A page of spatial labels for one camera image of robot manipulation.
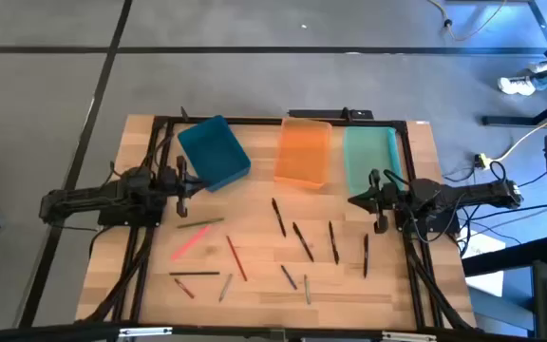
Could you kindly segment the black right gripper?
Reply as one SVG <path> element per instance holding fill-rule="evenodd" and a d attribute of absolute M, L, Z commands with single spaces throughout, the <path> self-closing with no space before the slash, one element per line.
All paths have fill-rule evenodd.
<path fill-rule="evenodd" d="M 388 218 L 384 211 L 393 210 L 400 203 L 401 185 L 408 185 L 407 180 L 391 170 L 384 169 L 383 174 L 388 179 L 388 183 L 381 184 L 379 170 L 372 169 L 369 173 L 369 185 L 371 187 L 367 191 L 348 199 L 350 204 L 367 212 L 374 212 L 376 216 L 374 232 L 376 234 L 383 234 L 388 230 Z"/>

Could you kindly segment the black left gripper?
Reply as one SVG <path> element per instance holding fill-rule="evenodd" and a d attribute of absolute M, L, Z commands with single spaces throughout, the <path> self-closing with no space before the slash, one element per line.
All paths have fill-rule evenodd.
<path fill-rule="evenodd" d="M 176 166 L 165 166 L 160 173 L 159 188 L 167 197 L 177 197 L 177 214 L 186 218 L 188 210 L 185 200 L 191 198 L 190 193 L 197 193 L 206 187 L 205 181 L 188 174 L 187 162 L 183 156 L 177 156 Z"/>

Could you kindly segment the blue plastic bin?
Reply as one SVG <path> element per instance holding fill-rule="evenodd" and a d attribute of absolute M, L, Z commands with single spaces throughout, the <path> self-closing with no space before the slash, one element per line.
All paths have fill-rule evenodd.
<path fill-rule="evenodd" d="M 251 161 L 222 116 L 183 130 L 178 140 L 209 192 L 216 192 L 250 172 Z"/>

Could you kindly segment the green pencil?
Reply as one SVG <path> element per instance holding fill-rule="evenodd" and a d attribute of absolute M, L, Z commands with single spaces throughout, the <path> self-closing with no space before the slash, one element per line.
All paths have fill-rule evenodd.
<path fill-rule="evenodd" d="M 224 221 L 225 218 L 209 218 L 205 220 L 200 220 L 196 222 L 190 222 L 190 223 L 183 223 L 177 226 L 178 229 L 185 229 L 185 228 L 191 228 L 196 226 L 205 226 L 208 224 L 218 223 Z"/>

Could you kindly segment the pink pencil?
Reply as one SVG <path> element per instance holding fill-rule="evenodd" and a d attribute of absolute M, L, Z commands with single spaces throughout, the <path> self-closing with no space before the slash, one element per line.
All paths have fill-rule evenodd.
<path fill-rule="evenodd" d="M 199 242 L 203 237 L 210 231 L 210 226 L 205 226 L 200 229 L 196 234 L 194 234 L 187 242 L 185 242 L 181 247 L 177 249 L 171 255 L 172 260 L 177 260 L 185 255 L 189 249 L 191 249 L 197 242 Z"/>

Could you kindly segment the red marker pen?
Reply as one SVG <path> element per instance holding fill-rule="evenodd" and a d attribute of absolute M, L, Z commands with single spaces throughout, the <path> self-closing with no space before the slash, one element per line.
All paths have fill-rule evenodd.
<path fill-rule="evenodd" d="M 175 283 L 179 288 L 191 299 L 195 298 L 195 295 L 189 290 L 189 288 L 178 278 L 174 278 Z"/>

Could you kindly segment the blue crayon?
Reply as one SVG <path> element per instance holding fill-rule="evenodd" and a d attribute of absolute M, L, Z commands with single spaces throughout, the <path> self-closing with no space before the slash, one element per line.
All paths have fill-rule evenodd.
<path fill-rule="evenodd" d="M 281 270 L 282 270 L 284 276 L 288 279 L 288 281 L 289 281 L 290 285 L 292 286 L 292 288 L 293 288 L 294 290 L 297 291 L 297 290 L 298 290 L 298 287 L 297 287 L 296 283 L 294 282 L 294 280 L 293 280 L 291 274 L 290 274 L 289 271 L 287 270 L 287 268 L 286 268 L 284 265 L 282 265 L 282 264 L 280 265 L 280 268 L 281 268 Z"/>

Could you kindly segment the teal translucent plastic bin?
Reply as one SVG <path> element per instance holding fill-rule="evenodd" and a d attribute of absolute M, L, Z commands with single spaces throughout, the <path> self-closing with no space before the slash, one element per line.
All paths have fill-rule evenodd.
<path fill-rule="evenodd" d="M 372 169 L 385 169 L 402 175 L 396 130 L 392 127 L 347 127 L 343 140 L 344 164 L 349 193 L 364 193 L 369 188 Z"/>

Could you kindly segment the orange translucent plastic bin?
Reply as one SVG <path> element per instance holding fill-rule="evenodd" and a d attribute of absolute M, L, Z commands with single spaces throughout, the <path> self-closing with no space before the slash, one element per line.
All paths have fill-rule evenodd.
<path fill-rule="evenodd" d="M 274 180 L 307 189 L 322 188 L 329 178 L 331 132 L 330 123 L 285 118 L 278 141 Z"/>

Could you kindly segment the white paper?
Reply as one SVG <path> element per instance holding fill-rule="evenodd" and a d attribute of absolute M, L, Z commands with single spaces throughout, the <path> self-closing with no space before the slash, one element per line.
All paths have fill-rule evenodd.
<path fill-rule="evenodd" d="M 497 252 L 505 248 L 505 243 L 487 235 L 474 234 L 468 243 L 462 259 L 476 257 L 490 252 Z M 504 271 L 497 271 L 486 275 L 472 275 L 466 278 L 467 284 L 477 290 L 490 295 L 502 297 Z"/>

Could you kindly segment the black floor beam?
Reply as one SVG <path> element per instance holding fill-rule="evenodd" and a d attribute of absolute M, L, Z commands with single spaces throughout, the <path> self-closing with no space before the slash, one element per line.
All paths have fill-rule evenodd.
<path fill-rule="evenodd" d="M 547 263 L 547 237 L 465 258 L 462 267 L 464 275 L 470 277 L 528 267 L 535 261 Z"/>

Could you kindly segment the black overhead beam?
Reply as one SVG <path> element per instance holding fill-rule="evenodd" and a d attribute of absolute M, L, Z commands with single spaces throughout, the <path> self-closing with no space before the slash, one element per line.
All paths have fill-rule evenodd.
<path fill-rule="evenodd" d="M 479 330 L 449 330 L 443 328 L 423 328 L 416 331 L 393 330 L 339 330 L 339 329 L 298 329 L 298 328 L 239 328 L 239 327 L 201 327 L 184 325 L 137 325 L 128 322 L 80 322 L 29 328 L 0 330 L 0 342 L 94 342 L 119 338 L 123 328 L 172 327 L 170 335 L 212 335 L 262 337 L 271 339 L 299 338 L 341 338 L 366 339 L 381 342 L 382 331 L 423 333 L 437 336 L 438 342 L 547 342 L 546 339 L 492 334 Z"/>

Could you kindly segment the silver bracket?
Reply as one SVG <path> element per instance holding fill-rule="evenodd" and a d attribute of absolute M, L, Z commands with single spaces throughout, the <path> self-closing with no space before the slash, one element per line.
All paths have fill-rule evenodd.
<path fill-rule="evenodd" d="M 436 335 L 382 331 L 381 342 L 438 342 Z"/>
<path fill-rule="evenodd" d="M 119 330 L 119 338 L 135 338 L 142 336 L 170 335 L 173 332 L 172 327 L 138 327 L 123 328 Z"/>

